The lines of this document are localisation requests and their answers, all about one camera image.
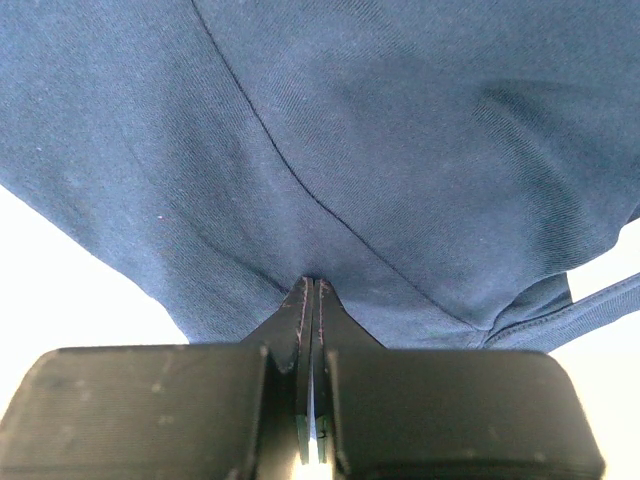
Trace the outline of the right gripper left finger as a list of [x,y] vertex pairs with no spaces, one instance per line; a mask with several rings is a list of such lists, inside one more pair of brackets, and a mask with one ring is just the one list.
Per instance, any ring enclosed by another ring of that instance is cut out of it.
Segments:
[[231,344],[63,348],[1,422],[5,479],[292,479],[309,460],[313,282]]

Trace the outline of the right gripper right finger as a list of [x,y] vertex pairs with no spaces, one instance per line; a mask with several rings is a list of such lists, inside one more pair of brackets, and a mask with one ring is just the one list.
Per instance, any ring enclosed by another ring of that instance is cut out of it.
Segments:
[[319,460],[336,479],[599,479],[574,385],[535,351],[390,349],[314,284]]

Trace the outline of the navy blue t shirt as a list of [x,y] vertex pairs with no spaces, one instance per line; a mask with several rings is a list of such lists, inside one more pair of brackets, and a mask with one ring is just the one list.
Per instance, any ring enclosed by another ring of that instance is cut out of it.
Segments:
[[635,1],[5,1],[1,182],[236,341],[302,276],[392,348],[549,352],[639,216]]

